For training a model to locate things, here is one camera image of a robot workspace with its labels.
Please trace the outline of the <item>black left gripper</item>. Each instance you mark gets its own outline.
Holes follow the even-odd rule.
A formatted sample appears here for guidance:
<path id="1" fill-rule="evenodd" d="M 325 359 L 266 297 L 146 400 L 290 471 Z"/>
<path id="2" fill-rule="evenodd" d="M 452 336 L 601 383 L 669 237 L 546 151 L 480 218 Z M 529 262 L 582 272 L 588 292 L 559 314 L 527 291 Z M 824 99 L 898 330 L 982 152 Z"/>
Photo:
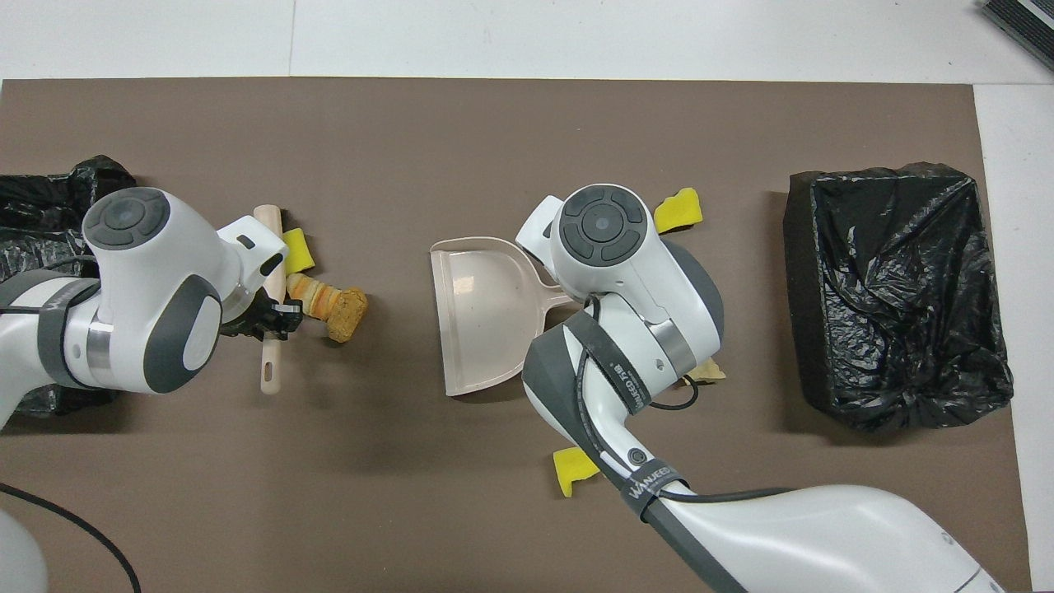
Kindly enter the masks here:
<path id="1" fill-rule="evenodd" d="M 301 322 L 301 303 L 273 303 L 272 311 L 276 318 L 282 322 Z M 249 335 L 256 339 L 264 340 L 287 340 L 289 331 L 285 328 L 266 328 L 264 320 L 268 315 L 268 294 L 256 293 L 249 307 L 245 308 L 240 315 L 233 320 L 221 323 L 221 335 L 236 337 L 236 335 Z"/>

